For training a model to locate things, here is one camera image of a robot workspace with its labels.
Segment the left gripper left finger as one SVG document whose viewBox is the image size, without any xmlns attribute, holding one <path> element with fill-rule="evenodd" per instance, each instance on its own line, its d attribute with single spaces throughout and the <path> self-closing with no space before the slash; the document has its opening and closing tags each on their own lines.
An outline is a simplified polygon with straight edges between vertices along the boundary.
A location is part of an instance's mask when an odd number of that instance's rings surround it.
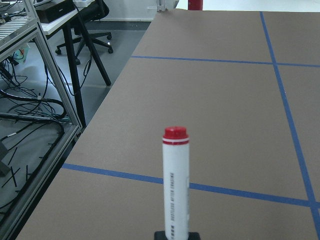
<svg viewBox="0 0 320 240">
<path fill-rule="evenodd" d="M 166 240 L 165 231 L 156 231 L 154 233 L 154 240 Z"/>
</svg>

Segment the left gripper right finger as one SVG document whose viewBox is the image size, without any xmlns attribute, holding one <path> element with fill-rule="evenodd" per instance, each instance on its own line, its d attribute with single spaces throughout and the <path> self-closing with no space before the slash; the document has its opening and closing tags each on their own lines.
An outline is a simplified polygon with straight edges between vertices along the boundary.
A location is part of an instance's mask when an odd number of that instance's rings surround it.
<svg viewBox="0 0 320 240">
<path fill-rule="evenodd" d="M 198 232 L 189 232 L 188 240 L 201 240 L 200 234 Z"/>
</svg>

